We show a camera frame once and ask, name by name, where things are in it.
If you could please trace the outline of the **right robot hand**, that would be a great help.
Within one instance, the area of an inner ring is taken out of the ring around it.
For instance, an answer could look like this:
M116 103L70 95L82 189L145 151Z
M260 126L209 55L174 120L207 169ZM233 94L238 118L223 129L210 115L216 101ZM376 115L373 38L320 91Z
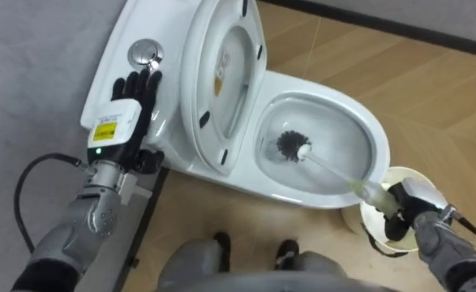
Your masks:
M384 232L391 241L401 241L419 214L441 213L448 206L448 201L436 187L416 178L404 178L391 185L387 192L399 205L395 215L385 217Z

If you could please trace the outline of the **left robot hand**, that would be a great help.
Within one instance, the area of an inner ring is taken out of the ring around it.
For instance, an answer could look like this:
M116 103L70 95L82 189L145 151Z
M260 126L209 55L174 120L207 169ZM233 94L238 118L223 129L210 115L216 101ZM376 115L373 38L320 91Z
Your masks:
M87 159L110 161L123 171L151 174L156 170L153 153L141 148L152 121L161 71L132 71L114 81L111 98L94 116L88 135Z

